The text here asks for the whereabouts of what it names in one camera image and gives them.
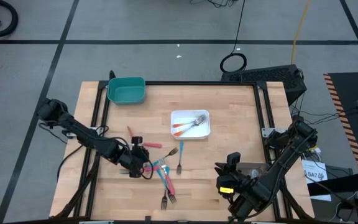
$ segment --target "black metal frame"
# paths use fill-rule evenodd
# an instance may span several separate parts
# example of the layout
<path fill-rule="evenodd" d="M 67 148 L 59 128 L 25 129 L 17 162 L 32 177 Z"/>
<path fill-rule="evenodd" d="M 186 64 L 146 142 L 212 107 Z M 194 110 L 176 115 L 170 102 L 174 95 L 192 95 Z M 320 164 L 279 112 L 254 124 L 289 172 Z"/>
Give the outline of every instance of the black metal frame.
<path fill-rule="evenodd" d="M 100 107 L 100 101 L 101 101 L 101 95 L 103 92 L 104 87 L 108 84 L 108 81 L 99 81 L 98 83 L 98 92 L 96 94 L 96 99 L 95 99 L 95 104 L 94 104 L 94 110 L 93 110 L 93 115 L 92 115 L 92 120 L 91 120 L 91 125 L 92 126 L 96 126 L 97 123 L 97 117 L 99 114 L 99 107 Z M 274 128 L 274 120 L 273 120 L 273 113 L 272 113 L 272 108 L 270 105 L 270 99 L 269 99 L 269 93 L 267 91 L 267 86 L 265 82 L 243 82 L 243 83 L 235 83 L 235 82 L 220 82 L 220 81 L 210 81 L 210 82 L 206 82 L 206 81 L 146 81 L 146 85 L 216 85 L 216 86 L 224 86 L 224 85 L 242 85 L 242 86 L 252 86 L 254 89 L 254 96 L 255 96 L 255 105 L 256 105 L 256 109 L 257 109 L 257 114 L 258 114 L 258 121 L 259 121 L 259 131 L 260 131 L 260 136 L 261 136 L 261 141 L 263 143 L 264 137 L 262 134 L 262 128 L 265 127 L 265 123 L 264 123 L 264 117 L 263 117 L 263 113 L 262 113 L 262 105 L 260 104 L 260 96 L 259 96 L 259 91 L 258 88 L 261 86 L 261 88 L 263 89 L 263 93 L 264 93 L 264 100 L 265 100 L 265 105 L 266 105 L 266 111 L 267 111 L 267 118 L 268 118 L 268 123 L 269 126 L 271 128 Z M 108 117 L 108 109 L 109 109 L 109 104 L 110 101 L 107 98 L 105 98 L 104 101 L 104 108 L 103 108 L 103 115 L 102 115 L 102 120 L 101 120 L 101 125 L 106 125 L 107 123 L 107 117 Z M 91 155 L 91 150 L 90 149 L 86 149 L 85 152 L 85 158 L 84 158 L 84 162 L 83 162 L 83 167 L 82 167 L 82 171 L 81 171 L 81 180 L 80 180 L 80 185 L 83 182 L 83 179 L 85 179 L 87 171 L 88 171 L 88 166 L 90 163 L 90 155 Z M 269 149 L 264 148 L 264 155 L 265 155 L 265 160 L 267 163 L 271 164 L 274 160 L 270 157 L 269 154 Z M 97 165 L 99 165 L 99 159 L 100 159 L 100 155 L 96 154 L 95 155 L 95 161 L 97 162 Z M 92 180 L 90 188 L 89 188 L 89 197 L 88 197 L 88 201 L 86 204 L 86 213 L 85 216 L 86 217 L 91 217 L 92 214 L 92 208 L 93 208 L 93 199 L 94 199 L 94 193 L 96 190 L 96 181 L 97 181 L 97 175 L 96 177 Z M 74 217 L 79 216 L 80 214 L 80 208 L 81 208 L 81 201 L 80 200 L 78 202 L 78 204 L 75 207 L 75 212 L 73 214 Z M 291 212 L 291 208 L 289 203 L 287 202 L 287 200 L 285 200 L 284 198 L 284 204 L 285 204 L 285 213 L 287 218 L 292 218 L 292 212 Z M 281 218 L 280 215 L 280 209 L 278 207 L 278 200 L 277 198 L 273 201 L 273 212 L 274 212 L 274 216 L 276 220 L 279 220 Z M 145 223 L 145 221 L 114 221 L 116 222 L 120 222 L 120 223 Z M 205 221 L 205 222 L 192 222 L 192 223 L 226 223 L 226 222 L 209 222 L 209 221 Z"/>

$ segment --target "sticker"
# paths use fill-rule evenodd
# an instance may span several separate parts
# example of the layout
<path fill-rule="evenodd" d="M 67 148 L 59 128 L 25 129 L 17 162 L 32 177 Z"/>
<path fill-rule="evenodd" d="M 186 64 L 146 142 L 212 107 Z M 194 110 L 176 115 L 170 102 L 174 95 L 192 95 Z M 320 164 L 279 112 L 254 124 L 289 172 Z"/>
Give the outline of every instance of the sticker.
<path fill-rule="evenodd" d="M 230 189 L 230 188 L 227 188 L 227 187 L 221 187 L 220 189 L 219 189 L 219 191 L 220 192 L 222 192 L 222 193 L 234 193 L 234 189 Z"/>

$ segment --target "white tag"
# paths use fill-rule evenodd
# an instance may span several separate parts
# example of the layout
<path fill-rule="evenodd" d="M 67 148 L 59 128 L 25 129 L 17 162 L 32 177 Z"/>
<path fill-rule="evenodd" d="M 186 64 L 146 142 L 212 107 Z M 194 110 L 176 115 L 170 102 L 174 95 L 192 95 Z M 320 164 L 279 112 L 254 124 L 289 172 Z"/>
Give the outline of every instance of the white tag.
<path fill-rule="evenodd" d="M 322 162 L 314 163 L 314 161 L 302 160 L 302 165 L 303 165 L 303 171 L 305 172 L 305 175 L 307 175 L 310 179 L 312 179 L 316 182 L 320 182 L 320 181 L 328 179 L 327 172 L 325 171 L 326 164 L 324 164 Z M 313 181 L 306 178 L 306 183 L 310 184 L 310 183 L 313 183 Z M 312 196 L 310 198 L 316 199 L 316 200 L 324 200 L 327 202 L 331 201 L 330 195 Z"/>

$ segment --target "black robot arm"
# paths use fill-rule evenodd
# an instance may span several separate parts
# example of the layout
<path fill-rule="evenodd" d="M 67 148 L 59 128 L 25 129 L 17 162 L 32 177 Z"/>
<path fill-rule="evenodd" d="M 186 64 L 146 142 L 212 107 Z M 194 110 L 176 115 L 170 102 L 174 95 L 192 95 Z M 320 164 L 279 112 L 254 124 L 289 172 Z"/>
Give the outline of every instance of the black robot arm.
<path fill-rule="evenodd" d="M 269 147 L 281 146 L 284 150 L 265 173 L 253 179 L 236 169 L 240 161 L 238 152 L 228 155 L 226 164 L 216 163 L 215 170 L 219 174 L 216 187 L 219 193 L 228 199 L 233 198 L 235 193 L 239 194 L 235 201 L 231 200 L 228 208 L 232 216 L 241 222 L 262 213 L 276 196 L 280 182 L 291 166 L 302 153 L 316 145 L 316 134 L 317 131 L 302 119 L 296 119 L 285 133 L 273 131 L 264 144 Z M 257 213 L 249 216 L 252 210 Z"/>
<path fill-rule="evenodd" d="M 67 111 L 67 105 L 58 100 L 45 99 L 37 108 L 36 114 L 40 120 L 51 128 L 61 126 L 69 132 L 76 134 L 78 142 L 88 148 L 95 148 L 102 157 L 117 165 L 129 169 L 130 177 L 141 176 L 143 163 L 149 161 L 149 152 L 142 146 L 142 137 L 133 137 L 132 150 L 128 143 L 118 139 L 105 138 L 87 128 Z"/>

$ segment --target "wooden table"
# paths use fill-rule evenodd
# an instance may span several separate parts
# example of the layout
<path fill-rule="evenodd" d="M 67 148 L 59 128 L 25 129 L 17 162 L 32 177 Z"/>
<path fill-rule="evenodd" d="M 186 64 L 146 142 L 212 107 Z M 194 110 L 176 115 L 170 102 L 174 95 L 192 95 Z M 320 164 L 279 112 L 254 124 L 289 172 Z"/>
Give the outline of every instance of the wooden table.
<path fill-rule="evenodd" d="M 97 86 L 98 82 L 83 82 L 78 97 L 75 118 L 87 126 L 91 122 Z M 177 192 L 177 203 L 168 203 L 166 211 L 160 210 L 164 189 L 157 173 L 152 180 L 130 179 L 118 173 L 121 166 L 101 159 L 91 219 L 144 220 L 145 216 L 151 216 L 152 220 L 227 221 L 229 204 L 215 187 L 218 175 L 213 169 L 214 163 L 225 162 L 226 156 L 236 151 L 241 153 L 241 162 L 265 162 L 253 87 L 154 85 L 147 86 L 146 94 L 146 102 L 141 105 L 110 103 L 107 121 L 110 130 L 106 136 L 129 139 L 126 126 L 130 126 L 135 135 L 143 136 L 145 141 L 163 145 L 162 149 L 149 149 L 150 160 L 155 161 L 179 146 L 179 141 L 170 134 L 173 110 L 208 110 L 211 134 L 205 140 L 185 141 L 181 175 L 176 175 L 178 156 L 166 159 Z M 263 99 L 263 93 L 260 91 L 259 94 Z M 268 83 L 268 94 L 276 128 L 287 128 L 291 117 L 282 83 Z M 100 111 L 103 110 L 104 96 L 105 93 Z M 268 126 L 265 113 L 264 121 Z M 76 140 L 69 140 L 65 155 L 78 146 Z M 60 212 L 77 190 L 84 154 L 85 149 L 82 149 L 62 167 L 51 215 Z M 297 202 L 314 216 L 300 160 L 288 171 L 286 180 Z M 86 192 L 80 215 L 85 214 L 87 198 Z M 285 216 L 281 197 L 279 203 L 281 214 Z M 273 221 L 272 206 L 252 220 Z"/>

